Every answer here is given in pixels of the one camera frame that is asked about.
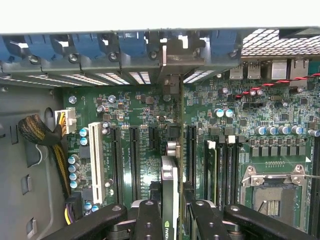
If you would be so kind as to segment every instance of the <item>green circuit board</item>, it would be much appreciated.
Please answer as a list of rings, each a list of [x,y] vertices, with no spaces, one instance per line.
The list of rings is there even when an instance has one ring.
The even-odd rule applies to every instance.
[[[319,119],[319,83],[318,79],[309,80],[312,88],[302,93],[293,94],[288,86],[277,88],[264,88],[261,96],[244,96],[241,100],[228,98],[228,95],[240,94],[252,87],[259,86],[268,80],[229,80],[222,78],[213,78],[194,85],[184,87],[184,137],[187,139],[187,127],[196,127],[196,157],[195,172],[196,186],[195,195],[197,199],[208,199],[215,202],[219,208],[224,204],[241,201],[242,180],[248,166],[255,167],[259,174],[290,174],[296,165],[302,165],[306,174],[312,174],[313,167],[313,137],[307,135],[309,129],[318,129]],[[228,93],[221,94],[221,89],[226,88]],[[114,95],[116,101],[110,103],[107,101],[108,96]],[[70,104],[68,98],[75,96],[76,104]],[[275,107],[277,101],[272,100],[272,96],[280,96],[282,102],[286,102],[286,107]],[[263,107],[249,107],[246,109],[244,104],[263,103]],[[107,108],[108,121],[112,126],[118,126],[120,130],[121,155],[123,159],[123,198],[124,205],[130,208],[133,202],[133,185],[131,174],[131,157],[130,157],[130,127],[137,126],[139,132],[139,166],[140,166],[140,196],[141,199],[150,197],[149,185],[151,181],[161,180],[161,155],[166,153],[166,122],[177,123],[179,114],[177,102],[174,99],[164,101],[162,90],[157,86],[106,86],[106,87],[81,87],[69,88],[64,91],[64,106],[66,109],[75,109],[77,117],[77,133],[69,134],[68,154],[79,154],[80,152],[80,135],[79,130],[88,126],[92,122],[101,122],[103,117],[98,114],[98,106],[104,105]],[[217,117],[216,109],[230,109],[233,111],[233,117]],[[159,116],[165,117],[165,121],[159,121]],[[159,134],[159,148],[150,150],[149,127],[157,126],[156,131]],[[294,135],[289,132],[288,135],[257,135],[256,127],[299,126],[303,129],[301,135]],[[217,161],[221,161],[220,169],[217,174],[217,188],[219,192],[217,199],[213,199],[214,193],[213,180],[208,179],[205,174],[206,162],[206,144],[205,141],[216,141],[217,149],[222,144],[218,143],[217,136],[211,132],[211,128],[219,128],[220,135],[224,135],[225,128],[232,129],[234,136],[242,136],[244,141],[236,145],[236,151],[232,151],[229,158],[226,159],[221,153],[217,154]],[[104,180],[112,179],[113,176],[113,158],[111,152],[111,136],[103,136],[103,161],[104,161]],[[187,154],[189,149],[184,144],[184,176],[187,177]],[[302,155],[254,155],[253,149],[270,148],[270,147],[303,147],[305,150]],[[81,184],[75,191],[84,191],[88,189],[91,182],[91,165],[90,158],[81,158],[80,163],[80,180]],[[214,157],[208,160],[212,165]],[[225,168],[225,162],[231,161],[230,168]],[[274,188],[279,187],[279,183],[270,183]],[[106,199],[104,204],[110,204],[115,201],[114,188],[107,188]],[[206,187],[211,188],[208,195]],[[223,189],[229,190],[229,196],[222,196]],[[282,189],[293,189],[294,200],[291,202],[294,209],[291,216],[292,225],[303,231],[308,230],[308,219],[310,211],[310,192],[311,180],[308,179],[305,188],[302,191],[300,186],[285,184]],[[261,191],[255,187],[248,187],[245,190],[245,200],[243,204],[255,208],[255,201],[258,195],[256,192]],[[270,204],[279,206],[280,201],[274,200]],[[301,212],[305,221],[301,222]]]

